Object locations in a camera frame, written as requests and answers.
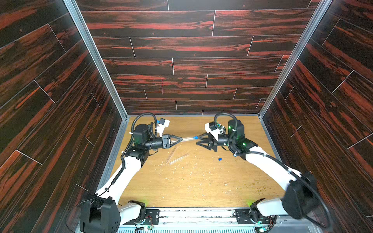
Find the clear glass test tube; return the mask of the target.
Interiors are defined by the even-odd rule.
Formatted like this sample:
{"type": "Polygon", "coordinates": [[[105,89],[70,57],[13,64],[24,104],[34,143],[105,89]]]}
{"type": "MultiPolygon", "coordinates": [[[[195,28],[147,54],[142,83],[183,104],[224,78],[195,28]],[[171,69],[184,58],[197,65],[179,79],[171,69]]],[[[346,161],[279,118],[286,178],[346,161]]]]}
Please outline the clear glass test tube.
{"type": "Polygon", "coordinates": [[[183,142],[192,141],[192,140],[194,140],[193,138],[194,138],[193,136],[192,137],[184,137],[182,141],[183,142]]]}

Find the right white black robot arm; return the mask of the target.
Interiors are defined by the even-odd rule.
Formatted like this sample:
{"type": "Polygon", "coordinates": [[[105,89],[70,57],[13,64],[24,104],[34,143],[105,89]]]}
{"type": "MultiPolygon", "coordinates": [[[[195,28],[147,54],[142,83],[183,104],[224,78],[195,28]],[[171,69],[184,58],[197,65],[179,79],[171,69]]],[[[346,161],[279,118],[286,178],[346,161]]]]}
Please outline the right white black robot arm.
{"type": "Polygon", "coordinates": [[[227,128],[214,121],[206,123],[205,131],[198,137],[197,145],[213,151],[217,151],[218,146],[227,146],[235,157],[261,169],[285,191],[282,198],[260,199],[251,204],[249,215],[254,223],[279,215],[302,219],[321,205],[314,176],[302,175],[267,154],[257,143],[246,138],[240,120],[230,120],[227,128]]]}

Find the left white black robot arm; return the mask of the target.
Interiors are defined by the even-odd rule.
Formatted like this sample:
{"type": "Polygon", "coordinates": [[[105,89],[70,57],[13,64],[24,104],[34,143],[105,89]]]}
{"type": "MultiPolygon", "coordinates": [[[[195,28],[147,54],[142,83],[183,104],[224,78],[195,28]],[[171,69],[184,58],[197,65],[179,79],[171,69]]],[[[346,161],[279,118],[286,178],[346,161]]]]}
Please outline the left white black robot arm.
{"type": "Polygon", "coordinates": [[[119,206],[119,199],[131,179],[145,164],[150,150],[169,149],[183,140],[163,133],[169,124],[169,120],[159,120],[155,135],[147,124],[140,124],[132,129],[128,148],[121,155],[121,166],[96,194],[87,195],[82,201],[82,233],[115,233],[125,223],[142,224],[145,221],[145,203],[129,201],[119,206]]]}

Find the clear test tube middle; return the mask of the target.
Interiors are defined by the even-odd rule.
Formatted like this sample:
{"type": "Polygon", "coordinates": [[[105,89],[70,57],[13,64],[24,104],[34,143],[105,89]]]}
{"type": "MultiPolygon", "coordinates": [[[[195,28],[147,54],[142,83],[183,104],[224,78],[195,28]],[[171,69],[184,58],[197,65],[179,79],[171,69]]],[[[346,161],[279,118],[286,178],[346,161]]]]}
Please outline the clear test tube middle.
{"type": "Polygon", "coordinates": [[[169,163],[169,161],[170,161],[170,159],[172,158],[172,156],[173,156],[174,152],[176,151],[177,147],[178,147],[178,146],[175,146],[175,147],[173,148],[173,150],[172,150],[172,152],[170,153],[168,159],[166,160],[166,164],[169,163]]]}

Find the clear test tube lower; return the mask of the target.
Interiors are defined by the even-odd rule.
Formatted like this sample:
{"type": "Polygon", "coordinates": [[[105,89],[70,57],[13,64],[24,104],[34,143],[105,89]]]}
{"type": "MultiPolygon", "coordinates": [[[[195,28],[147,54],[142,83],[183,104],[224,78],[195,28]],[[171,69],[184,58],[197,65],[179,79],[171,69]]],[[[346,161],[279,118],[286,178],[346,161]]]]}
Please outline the clear test tube lower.
{"type": "Polygon", "coordinates": [[[176,160],[169,162],[169,164],[170,164],[170,165],[175,164],[176,162],[181,161],[181,160],[183,160],[184,158],[186,158],[186,157],[188,157],[188,156],[189,156],[189,154],[187,153],[187,154],[185,154],[185,155],[183,155],[183,156],[177,158],[176,160]]]}

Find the aluminium front rail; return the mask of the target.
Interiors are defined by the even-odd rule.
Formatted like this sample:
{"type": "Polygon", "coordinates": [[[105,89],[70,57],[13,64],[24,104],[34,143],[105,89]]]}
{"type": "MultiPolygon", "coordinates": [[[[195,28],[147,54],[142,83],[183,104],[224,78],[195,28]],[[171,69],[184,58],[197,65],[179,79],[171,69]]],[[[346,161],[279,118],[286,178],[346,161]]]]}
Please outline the aluminium front rail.
{"type": "Polygon", "coordinates": [[[121,225],[116,233],[319,233],[307,220],[270,216],[261,224],[238,224],[233,216],[238,207],[158,208],[158,225],[121,225]]]}

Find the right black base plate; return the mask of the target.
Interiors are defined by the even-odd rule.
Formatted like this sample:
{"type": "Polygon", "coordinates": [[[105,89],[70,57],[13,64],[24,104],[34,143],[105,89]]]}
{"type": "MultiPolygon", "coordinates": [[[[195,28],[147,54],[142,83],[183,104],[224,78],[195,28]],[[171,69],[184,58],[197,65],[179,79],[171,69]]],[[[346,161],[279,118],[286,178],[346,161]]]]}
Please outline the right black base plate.
{"type": "Polygon", "coordinates": [[[255,219],[252,216],[250,208],[235,209],[233,212],[233,216],[236,218],[238,224],[261,224],[262,223],[260,219],[255,219]]]}

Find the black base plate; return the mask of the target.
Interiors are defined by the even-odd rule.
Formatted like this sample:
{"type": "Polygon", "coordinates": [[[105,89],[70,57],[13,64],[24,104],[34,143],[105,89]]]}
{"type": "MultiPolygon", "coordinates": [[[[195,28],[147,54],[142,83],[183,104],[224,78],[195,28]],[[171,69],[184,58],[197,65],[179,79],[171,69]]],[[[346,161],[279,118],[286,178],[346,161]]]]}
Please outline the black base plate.
{"type": "Polygon", "coordinates": [[[233,212],[233,216],[236,218],[238,224],[261,224],[262,223],[260,219],[255,219],[252,216],[250,208],[235,209],[233,212]]]}
{"type": "Polygon", "coordinates": [[[158,225],[160,218],[159,209],[147,208],[144,213],[140,214],[140,217],[134,220],[130,220],[125,225],[158,225]]]}

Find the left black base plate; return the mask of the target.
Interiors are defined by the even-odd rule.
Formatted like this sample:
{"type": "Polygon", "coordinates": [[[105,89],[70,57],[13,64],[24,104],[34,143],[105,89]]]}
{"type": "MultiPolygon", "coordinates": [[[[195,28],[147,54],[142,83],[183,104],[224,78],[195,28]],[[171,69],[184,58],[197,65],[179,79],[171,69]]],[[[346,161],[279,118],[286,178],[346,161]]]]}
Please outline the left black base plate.
{"type": "Polygon", "coordinates": [[[125,225],[158,225],[160,218],[159,209],[147,208],[144,213],[140,214],[140,217],[134,220],[130,220],[125,225]]]}

